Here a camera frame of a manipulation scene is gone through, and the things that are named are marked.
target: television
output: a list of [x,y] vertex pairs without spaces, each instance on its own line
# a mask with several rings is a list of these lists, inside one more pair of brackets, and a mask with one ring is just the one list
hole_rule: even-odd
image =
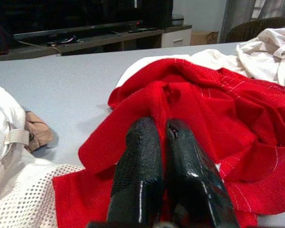
[[142,0],[0,0],[0,17],[16,39],[76,32],[143,19]]

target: beige fabric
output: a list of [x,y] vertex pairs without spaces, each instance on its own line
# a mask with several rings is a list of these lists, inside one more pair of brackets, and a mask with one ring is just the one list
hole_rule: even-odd
[[33,152],[40,146],[48,144],[53,140],[53,133],[47,124],[41,120],[35,113],[26,112],[24,129],[31,132],[27,150]]

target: red cloth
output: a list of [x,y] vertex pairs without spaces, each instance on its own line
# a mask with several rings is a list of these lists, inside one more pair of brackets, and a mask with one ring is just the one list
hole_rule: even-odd
[[54,179],[60,228],[106,219],[114,164],[129,127],[143,116],[154,118],[162,148],[167,119],[189,124],[221,164],[241,227],[256,225],[258,214],[285,211],[285,87],[164,59],[116,88],[109,105],[113,112],[79,149],[86,170]]

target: white cloth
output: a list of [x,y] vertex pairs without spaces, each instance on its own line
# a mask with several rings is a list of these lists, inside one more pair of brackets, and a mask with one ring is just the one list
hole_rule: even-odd
[[0,87],[0,228],[54,228],[52,179],[82,168],[36,159],[21,143],[5,145],[9,125],[23,130],[24,123],[24,110]]
[[131,65],[116,87],[121,86],[141,68],[164,58],[185,59],[196,65],[214,70],[222,67],[247,77],[278,83],[285,86],[285,28],[268,28],[256,38],[238,44],[237,56],[226,56],[218,50],[207,49],[190,55],[145,57]]

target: white table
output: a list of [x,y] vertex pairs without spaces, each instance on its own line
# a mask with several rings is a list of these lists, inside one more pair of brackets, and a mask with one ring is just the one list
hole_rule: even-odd
[[[57,147],[35,152],[35,156],[81,165],[78,148],[109,115],[108,97],[132,63],[148,56],[192,55],[207,48],[234,55],[235,46],[229,43],[1,61],[0,86],[59,136]],[[264,226],[285,225],[285,213],[259,220]]]

